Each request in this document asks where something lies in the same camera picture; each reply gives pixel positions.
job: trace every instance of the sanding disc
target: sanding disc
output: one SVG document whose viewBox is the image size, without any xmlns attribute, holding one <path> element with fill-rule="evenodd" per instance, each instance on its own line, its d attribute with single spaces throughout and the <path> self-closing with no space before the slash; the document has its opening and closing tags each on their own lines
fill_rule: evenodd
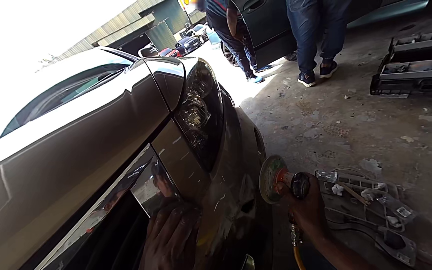
<svg viewBox="0 0 432 270">
<path fill-rule="evenodd" d="M 283 158 L 279 155 L 268 157 L 261 166 L 259 172 L 259 192 L 262 198 L 269 204 L 277 203 L 282 196 L 275 190 L 276 173 L 287 168 Z"/>
</svg>

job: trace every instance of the door handle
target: door handle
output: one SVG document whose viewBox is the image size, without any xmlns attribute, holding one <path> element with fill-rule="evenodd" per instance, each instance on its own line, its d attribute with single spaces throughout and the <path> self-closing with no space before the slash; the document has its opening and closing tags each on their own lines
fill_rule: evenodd
<svg viewBox="0 0 432 270">
<path fill-rule="evenodd" d="M 249 0 L 246 3 L 244 3 L 243 5 L 243 10 L 245 11 L 246 9 L 249 9 L 252 5 L 258 3 L 257 6 L 252 7 L 251 9 L 256 9 L 259 8 L 260 6 L 262 6 L 266 1 L 264 0 Z"/>
</svg>

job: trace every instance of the headlight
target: headlight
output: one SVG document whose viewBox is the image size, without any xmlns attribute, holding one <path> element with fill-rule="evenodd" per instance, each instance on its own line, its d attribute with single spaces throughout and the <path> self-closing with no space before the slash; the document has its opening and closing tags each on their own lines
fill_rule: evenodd
<svg viewBox="0 0 432 270">
<path fill-rule="evenodd" d="M 211 170 L 223 132 L 223 101 L 214 73 L 202 59 L 187 73 L 186 89 L 175 117 L 204 167 Z"/>
</svg>

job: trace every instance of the red car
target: red car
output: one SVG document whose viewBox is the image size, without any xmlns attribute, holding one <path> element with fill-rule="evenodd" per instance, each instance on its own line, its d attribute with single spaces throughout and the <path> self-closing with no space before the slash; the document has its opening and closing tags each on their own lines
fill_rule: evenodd
<svg viewBox="0 0 432 270">
<path fill-rule="evenodd" d="M 159 56 L 177 57 L 180 55 L 179 55 L 179 52 L 175 49 L 165 48 L 159 52 Z"/>
</svg>

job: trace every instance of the silver car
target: silver car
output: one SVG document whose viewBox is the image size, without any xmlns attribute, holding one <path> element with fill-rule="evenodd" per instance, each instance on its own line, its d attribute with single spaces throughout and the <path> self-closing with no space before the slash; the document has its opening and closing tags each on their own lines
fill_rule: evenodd
<svg viewBox="0 0 432 270">
<path fill-rule="evenodd" d="M 195 269 L 271 266 L 264 143 L 204 60 L 98 47 L 0 87 L 0 269 L 136 269 L 165 197 L 202 209 Z"/>
</svg>

